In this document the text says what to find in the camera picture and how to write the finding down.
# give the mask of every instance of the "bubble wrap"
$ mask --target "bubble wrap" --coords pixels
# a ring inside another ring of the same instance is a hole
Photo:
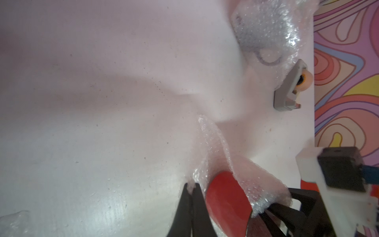
[[[30,223],[30,212],[20,211],[0,217],[1,237],[33,237]]]
[[[230,171],[244,190],[253,208],[253,217],[262,213],[274,202],[287,206],[291,204],[289,190],[280,180],[251,160],[231,155],[221,131],[207,117],[201,116],[199,124],[203,136],[201,148],[204,149],[204,159],[195,169],[193,179],[200,184],[204,193],[218,173]]]
[[[318,8],[315,0],[241,0],[231,16],[238,43],[258,77],[277,89],[299,59]]]

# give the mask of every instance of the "colorful patterned background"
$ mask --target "colorful patterned background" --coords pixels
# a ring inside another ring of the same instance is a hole
[[[379,166],[379,1],[332,1],[314,31],[316,146],[356,146]]]

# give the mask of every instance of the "white table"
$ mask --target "white table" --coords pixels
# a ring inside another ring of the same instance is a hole
[[[0,3],[0,216],[35,236],[165,236],[193,171],[197,116],[298,188],[313,88],[277,112],[223,0]],[[313,72],[313,34],[302,53]]]

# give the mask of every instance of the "gray plastic clip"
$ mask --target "gray plastic clip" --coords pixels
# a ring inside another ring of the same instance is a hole
[[[307,69],[307,65],[299,59],[287,74],[283,84],[274,92],[274,108],[277,111],[291,111],[301,108],[301,104],[296,103],[296,96],[299,92],[295,90],[295,87],[303,69]]]

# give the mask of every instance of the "blue cable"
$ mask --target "blue cable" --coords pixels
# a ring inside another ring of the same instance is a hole
[[[362,165],[362,177],[368,184],[379,184],[379,167]]]

